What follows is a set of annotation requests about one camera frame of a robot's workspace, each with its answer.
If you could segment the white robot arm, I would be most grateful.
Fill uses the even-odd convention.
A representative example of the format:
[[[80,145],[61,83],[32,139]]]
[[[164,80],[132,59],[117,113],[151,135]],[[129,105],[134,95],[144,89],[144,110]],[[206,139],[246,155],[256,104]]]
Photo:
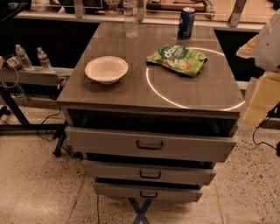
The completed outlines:
[[[258,126],[280,102],[280,10],[249,42],[240,47],[236,55],[253,58],[264,74],[256,83],[242,120]]]

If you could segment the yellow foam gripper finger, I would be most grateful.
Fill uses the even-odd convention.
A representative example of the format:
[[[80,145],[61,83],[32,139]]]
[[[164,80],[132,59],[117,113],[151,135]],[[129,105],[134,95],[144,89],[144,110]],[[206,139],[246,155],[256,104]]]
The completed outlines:
[[[266,71],[256,83],[242,120],[256,127],[279,102],[280,73]]]
[[[240,58],[249,59],[255,57],[255,47],[256,47],[257,35],[251,38],[246,44],[241,46],[236,55]]]

